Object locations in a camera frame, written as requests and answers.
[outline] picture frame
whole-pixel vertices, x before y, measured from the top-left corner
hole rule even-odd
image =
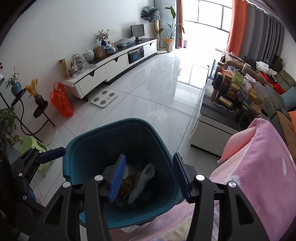
[[[117,50],[118,48],[115,46],[115,44],[114,43],[108,43],[108,47],[114,47],[115,48],[115,50]]]
[[[104,57],[107,55],[105,49],[103,46],[98,46],[96,47],[95,49],[95,55],[96,55],[96,58],[101,58],[101,57]]]

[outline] green plastic stool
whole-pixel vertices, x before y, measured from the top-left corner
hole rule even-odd
[[[37,150],[41,150],[44,152],[48,151],[47,146],[43,145],[40,141],[37,141],[34,137],[28,137],[22,145],[21,154],[24,154],[27,150],[29,150],[33,146],[35,146]],[[41,164],[40,167],[38,168],[38,172],[45,177],[47,170],[52,162],[54,161]]]

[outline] screw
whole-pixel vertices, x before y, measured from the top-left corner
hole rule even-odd
[[[69,183],[69,182],[64,182],[63,183],[63,187],[64,188],[68,188],[68,187],[70,187],[71,186],[71,183]]]
[[[203,181],[204,179],[205,179],[205,176],[204,175],[201,175],[201,174],[198,174],[198,175],[196,175],[196,177],[195,177],[197,180],[199,180],[199,181]]]
[[[237,186],[237,184],[235,182],[229,182],[228,186],[235,188]]]
[[[101,181],[101,180],[103,180],[103,176],[102,175],[97,175],[97,176],[95,176],[94,177],[94,179],[96,180],[96,181]]]

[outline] decorative wheat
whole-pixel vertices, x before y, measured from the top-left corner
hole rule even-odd
[[[31,85],[27,86],[26,85],[26,89],[27,91],[30,93],[30,96],[37,96],[37,83],[38,83],[38,79],[32,79],[31,81]]]

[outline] orange plastic bag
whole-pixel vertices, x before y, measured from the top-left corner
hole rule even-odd
[[[63,117],[71,117],[73,115],[73,105],[63,84],[54,84],[54,91],[50,93],[50,99]]]

